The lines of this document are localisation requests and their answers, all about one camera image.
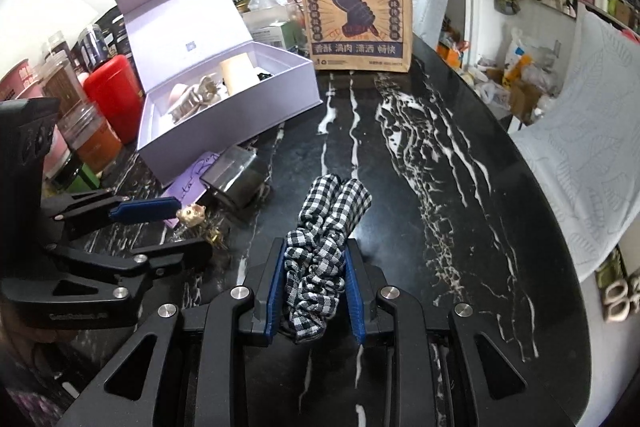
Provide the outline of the black white gingham scrunchie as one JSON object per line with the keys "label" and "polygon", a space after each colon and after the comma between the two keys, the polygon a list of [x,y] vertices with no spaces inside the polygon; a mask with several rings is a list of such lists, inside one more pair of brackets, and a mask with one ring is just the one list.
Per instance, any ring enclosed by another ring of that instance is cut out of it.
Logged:
{"label": "black white gingham scrunchie", "polygon": [[311,184],[283,255],[284,324],[296,343],[322,337],[337,313],[346,286],[346,243],[371,204],[358,179],[327,174]]}

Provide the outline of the pearl white hair claw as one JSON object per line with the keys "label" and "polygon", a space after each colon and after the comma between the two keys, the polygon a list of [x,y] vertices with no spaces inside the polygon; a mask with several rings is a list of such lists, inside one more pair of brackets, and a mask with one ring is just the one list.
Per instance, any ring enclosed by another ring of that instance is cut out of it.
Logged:
{"label": "pearl white hair claw", "polygon": [[174,124],[178,124],[228,97],[227,87],[221,77],[217,74],[204,75],[197,83],[189,85],[174,106],[169,106],[167,114]]}

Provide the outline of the pink round compact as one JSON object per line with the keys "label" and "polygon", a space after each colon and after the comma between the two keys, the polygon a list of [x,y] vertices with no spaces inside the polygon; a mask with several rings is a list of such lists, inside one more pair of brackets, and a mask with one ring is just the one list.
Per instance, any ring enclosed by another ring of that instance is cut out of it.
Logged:
{"label": "pink round compact", "polygon": [[186,84],[175,84],[175,86],[172,87],[168,97],[169,106],[174,106],[188,88],[189,86]]}

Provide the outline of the gold rectangular case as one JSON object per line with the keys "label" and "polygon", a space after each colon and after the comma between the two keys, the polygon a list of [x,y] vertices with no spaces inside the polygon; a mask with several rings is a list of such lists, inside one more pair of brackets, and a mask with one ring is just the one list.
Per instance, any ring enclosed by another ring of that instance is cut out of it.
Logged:
{"label": "gold rectangular case", "polygon": [[228,94],[234,96],[260,83],[250,56],[243,52],[220,62],[222,79]]}

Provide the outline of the lavender paper card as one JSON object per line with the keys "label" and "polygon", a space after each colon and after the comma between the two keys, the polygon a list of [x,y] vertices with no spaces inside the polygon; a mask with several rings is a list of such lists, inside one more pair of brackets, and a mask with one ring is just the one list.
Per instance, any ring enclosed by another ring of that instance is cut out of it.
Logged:
{"label": "lavender paper card", "polygon": [[[162,198],[170,198],[171,196],[176,198],[181,202],[181,208],[193,203],[202,205],[200,201],[207,192],[207,187],[203,184],[201,176],[215,164],[219,156],[219,153],[203,153],[162,193]],[[165,220],[165,225],[169,229],[175,229],[181,223],[175,217],[174,219]]]}

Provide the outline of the small gold hair clip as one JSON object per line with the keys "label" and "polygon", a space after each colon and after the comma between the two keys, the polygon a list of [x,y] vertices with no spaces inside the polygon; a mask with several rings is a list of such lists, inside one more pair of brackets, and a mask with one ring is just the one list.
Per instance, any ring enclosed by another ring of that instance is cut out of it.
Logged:
{"label": "small gold hair clip", "polygon": [[191,230],[199,239],[217,249],[226,249],[228,227],[221,213],[209,213],[207,208],[196,203],[183,206],[176,213],[178,221]]}

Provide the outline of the orange spice jar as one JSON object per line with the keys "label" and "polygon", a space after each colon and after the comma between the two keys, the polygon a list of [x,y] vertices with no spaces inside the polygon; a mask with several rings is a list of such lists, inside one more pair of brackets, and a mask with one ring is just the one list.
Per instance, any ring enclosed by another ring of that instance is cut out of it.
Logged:
{"label": "orange spice jar", "polygon": [[122,150],[122,143],[92,102],[78,104],[58,127],[68,146],[96,175],[110,167]]}

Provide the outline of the red canister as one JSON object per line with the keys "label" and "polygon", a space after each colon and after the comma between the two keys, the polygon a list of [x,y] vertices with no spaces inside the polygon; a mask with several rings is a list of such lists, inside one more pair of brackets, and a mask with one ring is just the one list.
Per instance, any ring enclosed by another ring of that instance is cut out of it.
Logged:
{"label": "red canister", "polygon": [[122,144],[137,139],[143,111],[143,90],[128,59],[117,54],[100,65],[82,85]]}

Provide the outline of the lavender gift box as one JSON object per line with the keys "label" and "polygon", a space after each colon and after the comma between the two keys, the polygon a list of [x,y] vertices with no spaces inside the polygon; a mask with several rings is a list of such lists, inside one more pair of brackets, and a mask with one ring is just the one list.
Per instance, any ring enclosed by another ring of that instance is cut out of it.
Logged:
{"label": "lavender gift box", "polygon": [[[116,0],[145,93],[137,151],[163,186],[203,153],[219,153],[321,102],[311,61],[257,43],[232,0]],[[174,124],[175,84],[222,78],[220,62],[246,52],[268,80]]]}

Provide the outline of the purple can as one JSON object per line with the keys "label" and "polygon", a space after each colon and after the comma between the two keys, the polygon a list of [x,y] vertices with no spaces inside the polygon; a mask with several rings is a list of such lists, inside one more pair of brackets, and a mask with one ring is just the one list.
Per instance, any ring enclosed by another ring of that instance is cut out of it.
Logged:
{"label": "purple can", "polygon": [[93,24],[84,28],[78,36],[77,43],[81,59],[89,72],[99,69],[111,59],[99,25]]}

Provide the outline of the white medicine box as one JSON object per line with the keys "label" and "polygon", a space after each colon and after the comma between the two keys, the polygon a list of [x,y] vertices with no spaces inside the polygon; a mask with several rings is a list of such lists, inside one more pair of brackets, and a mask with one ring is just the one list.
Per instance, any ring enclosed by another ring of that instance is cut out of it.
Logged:
{"label": "white medicine box", "polygon": [[307,39],[303,29],[303,15],[298,5],[275,6],[247,11],[243,21],[257,43],[295,52],[304,51]]}

